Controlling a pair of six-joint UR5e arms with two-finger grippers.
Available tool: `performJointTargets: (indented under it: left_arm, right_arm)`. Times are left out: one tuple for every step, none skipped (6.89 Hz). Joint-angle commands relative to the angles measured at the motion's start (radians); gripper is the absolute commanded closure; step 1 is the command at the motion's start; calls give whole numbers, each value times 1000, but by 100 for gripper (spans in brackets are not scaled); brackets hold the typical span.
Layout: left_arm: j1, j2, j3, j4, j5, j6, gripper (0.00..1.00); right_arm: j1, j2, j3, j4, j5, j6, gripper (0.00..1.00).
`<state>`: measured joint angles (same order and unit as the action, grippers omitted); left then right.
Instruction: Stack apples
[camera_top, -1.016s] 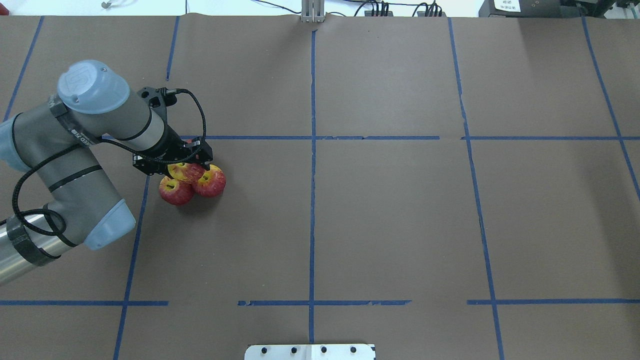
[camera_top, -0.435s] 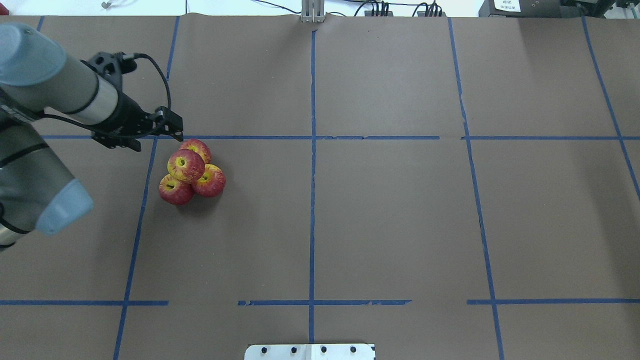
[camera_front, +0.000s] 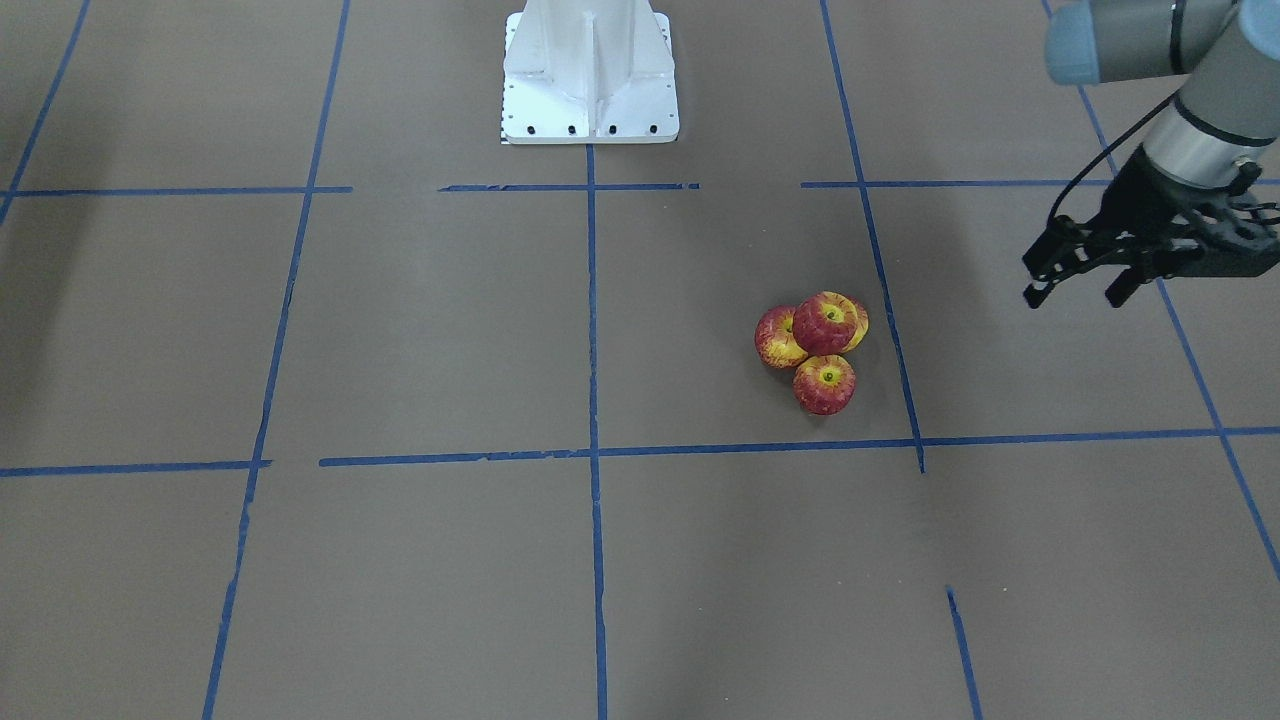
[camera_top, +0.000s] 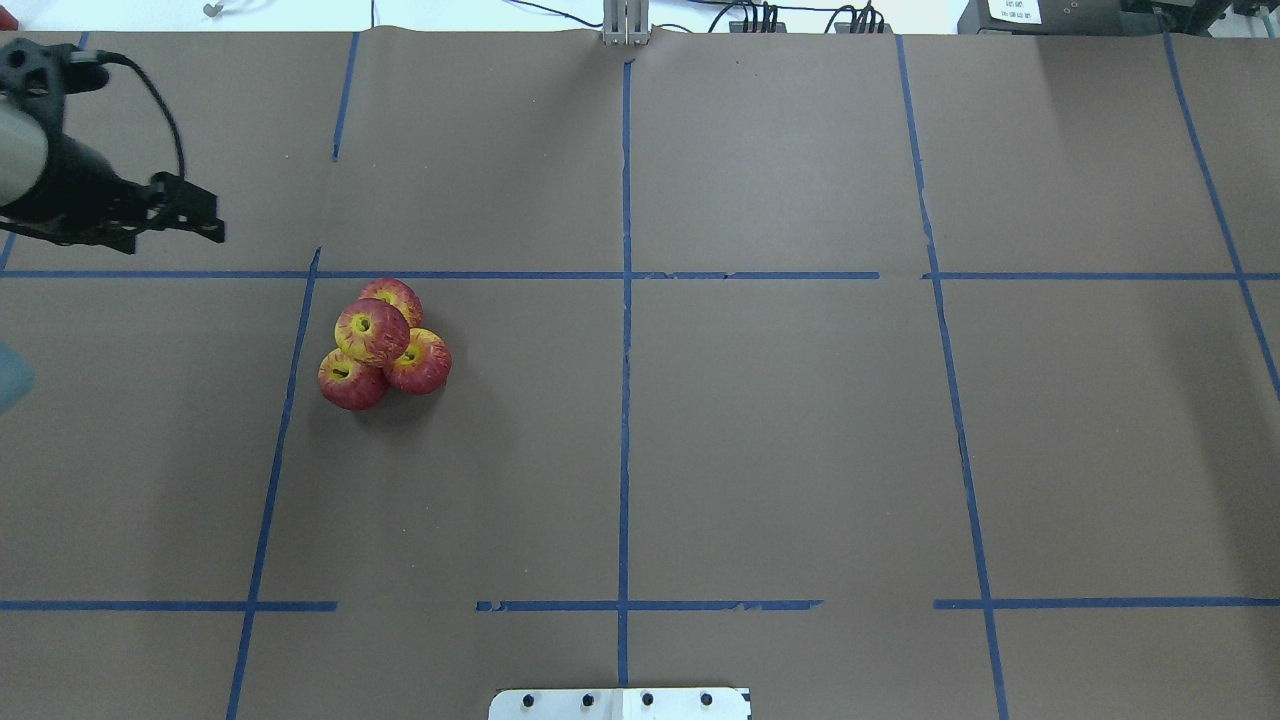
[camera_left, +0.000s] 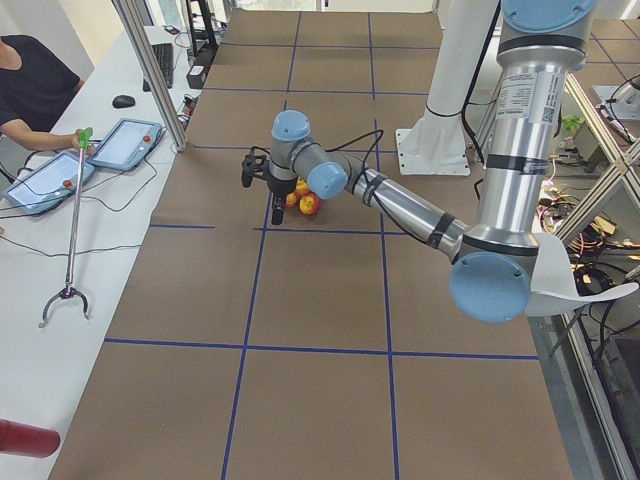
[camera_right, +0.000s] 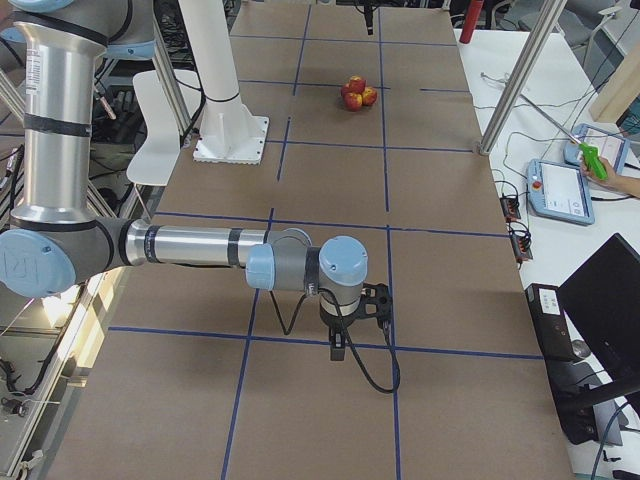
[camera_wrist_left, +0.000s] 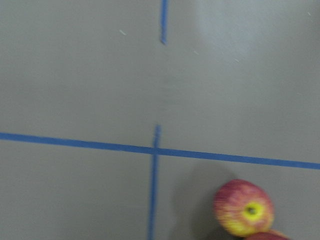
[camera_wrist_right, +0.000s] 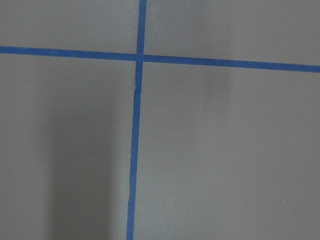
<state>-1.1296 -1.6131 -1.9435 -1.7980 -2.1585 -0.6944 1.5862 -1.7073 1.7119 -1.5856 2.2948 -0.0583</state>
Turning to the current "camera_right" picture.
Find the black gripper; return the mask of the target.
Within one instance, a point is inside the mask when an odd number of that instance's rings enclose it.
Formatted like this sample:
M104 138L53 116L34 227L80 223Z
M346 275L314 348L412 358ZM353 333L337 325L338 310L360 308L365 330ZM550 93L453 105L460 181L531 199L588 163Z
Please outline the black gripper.
M365 9L364 18L365 18L367 34L373 35L374 34L373 10L375 9L374 3L371 0L363 0L363 7Z
M343 330L356 320L360 312L359 300L348 305L336 305L328 294L320 295L320 318L329 331L331 361L344 360Z

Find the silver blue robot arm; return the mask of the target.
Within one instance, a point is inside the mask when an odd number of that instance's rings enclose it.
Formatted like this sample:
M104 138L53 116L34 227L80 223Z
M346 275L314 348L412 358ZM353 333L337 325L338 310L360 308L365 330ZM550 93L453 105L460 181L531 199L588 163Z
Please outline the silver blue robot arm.
M318 296L331 356L352 342L366 313L367 252L338 236L315 247L298 229L151 225L94 214L87 205L95 64L109 48L155 51L149 1L17 1L26 41L24 193L1 236L1 280L25 297L48 297L120 266L143 263L241 268L268 291Z

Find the person hand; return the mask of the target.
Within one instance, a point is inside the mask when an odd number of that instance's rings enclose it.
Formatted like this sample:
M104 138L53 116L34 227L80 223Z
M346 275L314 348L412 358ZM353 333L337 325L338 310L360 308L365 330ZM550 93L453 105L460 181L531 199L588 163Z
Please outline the person hand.
M599 161L602 163L607 172L606 179L599 179L591 170L588 169L585 163L582 163L581 165L582 173L591 181L600 186L624 193L626 195L631 195L635 198L640 197L639 178L617 174L614 168L610 165L609 161L604 157L600 157Z

